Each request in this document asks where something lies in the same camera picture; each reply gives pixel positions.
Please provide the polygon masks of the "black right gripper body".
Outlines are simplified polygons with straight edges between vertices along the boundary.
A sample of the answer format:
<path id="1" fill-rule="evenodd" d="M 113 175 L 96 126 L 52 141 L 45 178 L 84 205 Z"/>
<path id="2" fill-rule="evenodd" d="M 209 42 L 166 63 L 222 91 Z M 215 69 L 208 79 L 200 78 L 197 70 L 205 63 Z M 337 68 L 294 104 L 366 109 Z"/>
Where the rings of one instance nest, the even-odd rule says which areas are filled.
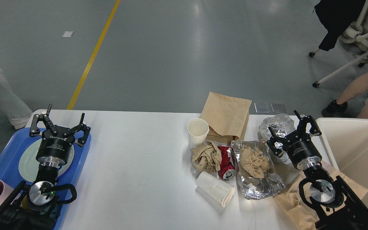
<path id="1" fill-rule="evenodd" d="M 321 154 L 309 136 L 286 136 L 283 150 L 289 156 L 293 166 L 298 170 L 306 170 L 321 164 Z"/>

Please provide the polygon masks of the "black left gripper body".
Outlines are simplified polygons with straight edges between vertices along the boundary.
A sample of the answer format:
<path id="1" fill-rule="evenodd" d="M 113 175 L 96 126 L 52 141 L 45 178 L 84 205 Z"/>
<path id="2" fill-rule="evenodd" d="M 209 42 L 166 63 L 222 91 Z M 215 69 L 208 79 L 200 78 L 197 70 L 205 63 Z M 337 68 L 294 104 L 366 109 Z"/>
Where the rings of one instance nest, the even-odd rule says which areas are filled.
<path id="1" fill-rule="evenodd" d="M 53 135 L 51 131 L 44 131 L 35 159 L 40 164 L 55 163 L 55 167 L 67 165 L 73 160 L 73 143 L 73 135 L 63 137 L 61 133 Z"/>

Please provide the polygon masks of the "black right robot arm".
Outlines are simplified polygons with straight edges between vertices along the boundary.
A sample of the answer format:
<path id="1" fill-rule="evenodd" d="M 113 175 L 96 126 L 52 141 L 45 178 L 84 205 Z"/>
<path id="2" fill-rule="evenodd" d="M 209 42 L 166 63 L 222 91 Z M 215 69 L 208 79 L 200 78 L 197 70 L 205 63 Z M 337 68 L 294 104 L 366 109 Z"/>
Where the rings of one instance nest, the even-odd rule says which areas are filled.
<path id="1" fill-rule="evenodd" d="M 303 171 L 305 178 L 299 182 L 298 192 L 303 203 L 317 213 L 316 229 L 368 230 L 368 208 L 341 176 L 333 179 L 321 164 L 321 154 L 311 140 L 322 134 L 316 121 L 297 111 L 295 115 L 297 129 L 279 137 L 269 127 L 267 145 L 277 157 L 285 151 L 295 169 Z M 282 144 L 281 150 L 275 146 L 277 142 Z"/>

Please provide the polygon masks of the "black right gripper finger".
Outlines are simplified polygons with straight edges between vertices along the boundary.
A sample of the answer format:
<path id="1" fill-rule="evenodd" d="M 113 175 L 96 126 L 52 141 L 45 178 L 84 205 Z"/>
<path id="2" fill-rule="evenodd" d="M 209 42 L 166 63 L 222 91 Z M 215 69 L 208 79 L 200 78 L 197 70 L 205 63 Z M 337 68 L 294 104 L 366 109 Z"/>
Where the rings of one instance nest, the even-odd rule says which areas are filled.
<path id="1" fill-rule="evenodd" d="M 318 124 L 311 115 L 301 116 L 297 110 L 294 110 L 294 113 L 298 117 L 299 123 L 293 132 L 293 142 L 311 142 L 311 137 L 322 135 Z"/>
<path id="2" fill-rule="evenodd" d="M 282 150 L 276 148 L 275 143 L 282 143 L 282 144 L 286 144 L 288 143 L 288 139 L 285 137 L 279 137 L 275 134 L 275 132 L 273 131 L 272 127 L 268 127 L 268 130 L 270 131 L 271 137 L 270 139 L 267 141 L 267 145 L 270 148 L 271 152 L 276 156 L 276 157 L 281 157 L 283 155 Z"/>

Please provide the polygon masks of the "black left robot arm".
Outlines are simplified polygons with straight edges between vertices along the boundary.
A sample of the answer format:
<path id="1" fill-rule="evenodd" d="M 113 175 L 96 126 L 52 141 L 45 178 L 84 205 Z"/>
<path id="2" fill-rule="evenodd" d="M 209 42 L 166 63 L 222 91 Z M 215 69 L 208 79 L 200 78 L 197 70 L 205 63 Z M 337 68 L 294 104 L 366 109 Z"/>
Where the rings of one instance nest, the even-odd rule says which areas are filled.
<path id="1" fill-rule="evenodd" d="M 91 128 L 53 124 L 49 106 L 11 137 L 0 155 L 0 230 L 57 230 L 90 145 Z"/>

